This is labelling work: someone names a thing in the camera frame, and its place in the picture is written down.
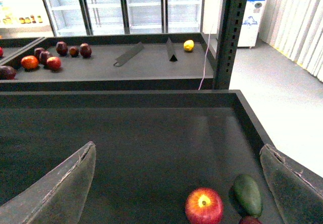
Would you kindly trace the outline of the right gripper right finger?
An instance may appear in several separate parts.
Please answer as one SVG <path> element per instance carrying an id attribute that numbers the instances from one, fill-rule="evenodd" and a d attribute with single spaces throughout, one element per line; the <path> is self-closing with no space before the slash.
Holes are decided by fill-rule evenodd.
<path id="1" fill-rule="evenodd" d="M 260 163 L 284 223 L 322 223 L 321 176 L 269 144 Z"/>

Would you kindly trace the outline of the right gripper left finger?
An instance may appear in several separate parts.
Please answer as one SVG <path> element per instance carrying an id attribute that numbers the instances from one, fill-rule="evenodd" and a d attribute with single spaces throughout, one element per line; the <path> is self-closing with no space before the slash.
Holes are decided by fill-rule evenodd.
<path id="1" fill-rule="evenodd" d="M 78 223 L 95 171 L 88 142 L 25 191 L 1 206 L 1 223 Z"/>

